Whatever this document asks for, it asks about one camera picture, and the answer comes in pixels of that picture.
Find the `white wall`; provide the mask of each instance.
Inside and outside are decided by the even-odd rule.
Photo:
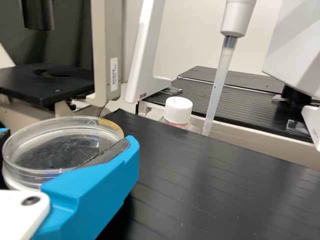
[[[143,0],[124,0],[124,76],[128,79]],[[196,66],[216,68],[225,0],[166,0],[154,74],[174,79]],[[230,70],[262,74],[281,0],[257,0],[247,35],[238,41]]]

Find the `clear plastic lid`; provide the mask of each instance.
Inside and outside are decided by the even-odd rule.
[[[122,129],[103,118],[68,116],[40,121],[4,143],[3,171],[12,181],[37,189],[123,138]]]

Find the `bottle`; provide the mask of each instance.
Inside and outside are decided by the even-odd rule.
[[[200,134],[200,128],[190,122],[192,107],[192,101],[187,98],[169,97],[165,101],[164,116],[159,122]]]

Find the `cable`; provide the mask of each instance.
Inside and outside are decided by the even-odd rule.
[[[98,110],[98,112],[97,112],[97,114],[96,114],[96,116],[97,116],[98,118],[100,118],[100,116],[101,116],[103,110],[105,109],[105,107],[107,106],[108,102],[109,102],[109,101],[107,101],[107,102],[105,103],[105,105],[103,105],[102,107],[99,108],[99,110]]]

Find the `sticker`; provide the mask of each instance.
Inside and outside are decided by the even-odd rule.
[[[124,131],[122,130],[122,128],[118,124],[114,123],[113,121],[109,121],[107,119],[100,118],[98,120],[98,123],[101,124],[101,125],[105,125],[105,126],[108,126],[110,128],[115,129],[117,132],[119,132],[122,135],[122,137],[125,136]]]
[[[111,92],[118,90],[118,58],[110,59]]]

